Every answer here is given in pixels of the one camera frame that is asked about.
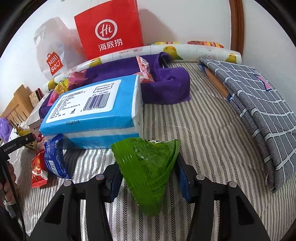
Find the person's left hand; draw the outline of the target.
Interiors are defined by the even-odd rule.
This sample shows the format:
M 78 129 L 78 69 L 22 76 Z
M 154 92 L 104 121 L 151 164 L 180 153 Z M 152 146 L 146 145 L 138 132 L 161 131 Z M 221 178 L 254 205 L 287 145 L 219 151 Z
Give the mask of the person's left hand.
M 14 167 L 13 167 L 13 165 L 9 161 L 6 161 L 6 165 L 8 167 L 8 171 L 9 171 L 10 176 L 11 176 L 11 179 L 13 181 L 13 184 L 14 184 L 14 187 L 15 187 L 15 190 L 16 190 L 16 193 L 18 194 L 19 187 L 16 184 L 16 175 L 15 175 Z M 8 204 L 14 204 L 15 203 L 15 197 L 13 195 L 13 191 L 11 189 L 11 185 L 10 185 L 9 181 L 6 181 L 5 185 L 2 185 L 1 184 L 1 190 L 2 189 L 6 193 L 5 200 L 8 202 Z

